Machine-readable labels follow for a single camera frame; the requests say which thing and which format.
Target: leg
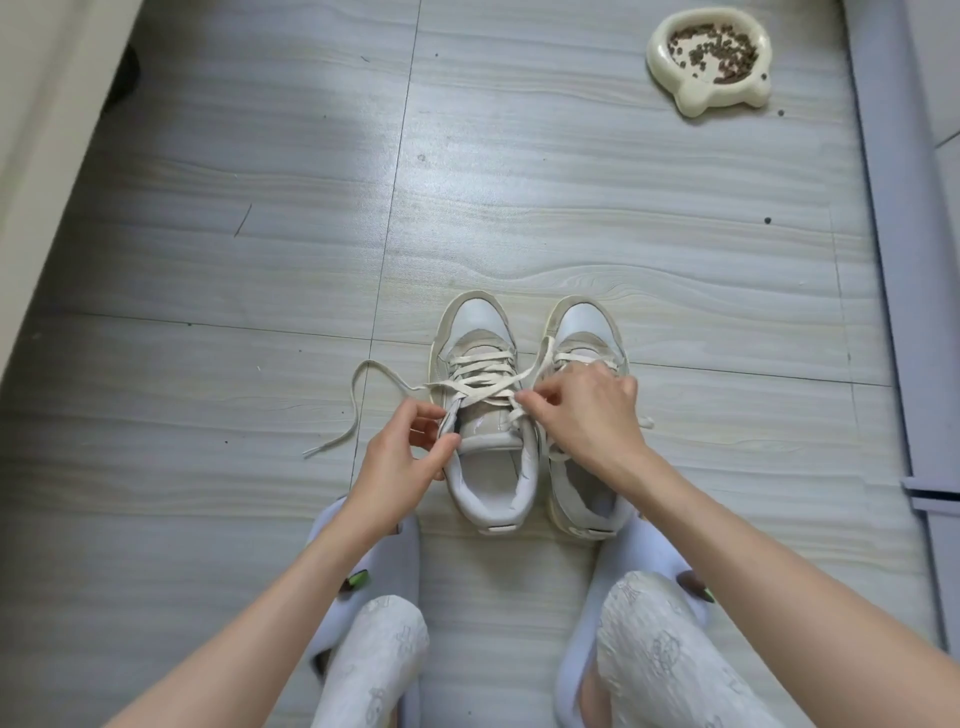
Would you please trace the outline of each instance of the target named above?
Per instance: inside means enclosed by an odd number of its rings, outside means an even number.
[[[659,574],[632,571],[614,585],[596,644],[599,680],[589,670],[581,691],[585,722],[603,708],[606,689],[614,726],[780,726],[713,646],[680,588]]]
[[[429,644],[423,615],[409,601],[380,596],[368,602],[330,661],[313,728],[394,725],[390,721],[400,697],[418,699],[408,689]],[[398,728],[418,727],[401,721]]]

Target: white shoelace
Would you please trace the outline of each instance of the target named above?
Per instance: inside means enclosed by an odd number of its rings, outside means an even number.
[[[414,387],[408,384],[402,376],[383,362],[376,359],[364,359],[361,361],[350,378],[350,405],[353,407],[353,424],[341,435],[327,440],[325,443],[315,448],[307,450],[303,457],[311,457],[318,452],[332,448],[348,437],[350,437],[360,425],[360,410],[357,407],[356,383],[357,378],[365,367],[374,367],[385,374],[390,380],[403,390],[405,394],[418,392],[428,389],[451,389],[455,392],[454,400],[462,400],[461,407],[469,407],[477,402],[485,402],[496,407],[510,407],[508,422],[515,424],[521,417],[526,417],[526,411],[516,402],[514,384],[526,379],[530,374],[536,372],[533,381],[537,381],[543,373],[553,367],[559,371],[571,361],[579,361],[584,364],[590,364],[597,359],[581,356],[580,354],[567,352],[554,352],[556,341],[552,336],[545,336],[540,342],[540,351],[537,354],[537,360],[529,369],[518,373],[516,370],[516,360],[510,352],[485,352],[478,354],[469,354],[466,356],[455,356],[450,359],[452,374],[449,379],[443,381],[431,381],[420,386]],[[608,367],[616,371],[616,364],[609,357],[600,357]],[[654,426],[653,420],[648,417],[639,418],[640,426],[651,428]],[[565,452],[555,450],[554,442],[551,438],[547,439],[547,453],[551,460],[565,461],[570,458]]]

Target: person's right arm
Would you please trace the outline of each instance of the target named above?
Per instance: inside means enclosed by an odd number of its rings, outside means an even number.
[[[653,452],[635,379],[572,363],[517,401],[670,540],[818,726],[960,726],[960,666]]]

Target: person's right hand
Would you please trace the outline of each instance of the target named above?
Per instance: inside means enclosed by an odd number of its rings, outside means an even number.
[[[564,452],[614,486],[618,466],[646,448],[636,418],[636,379],[603,362],[570,362],[534,388],[516,393]]]

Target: slipper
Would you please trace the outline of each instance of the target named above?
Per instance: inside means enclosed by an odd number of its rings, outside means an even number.
[[[344,505],[346,496],[327,506],[317,517],[307,538],[309,544]],[[364,554],[344,580],[320,627],[306,648],[305,656],[323,681],[333,650],[347,635],[357,612],[379,596],[402,596],[415,606],[420,601],[420,525],[407,516],[396,533],[380,539]],[[398,728],[420,728],[420,680],[414,681],[396,706]]]
[[[578,695],[584,674],[595,659],[600,614],[610,589],[631,571],[650,571],[676,581],[681,574],[690,572],[690,565],[666,537],[643,518],[630,519],[616,536],[600,546],[587,600],[566,646],[554,688],[554,713],[563,728],[584,728]],[[687,591],[683,594],[697,621],[706,626],[707,603]]]

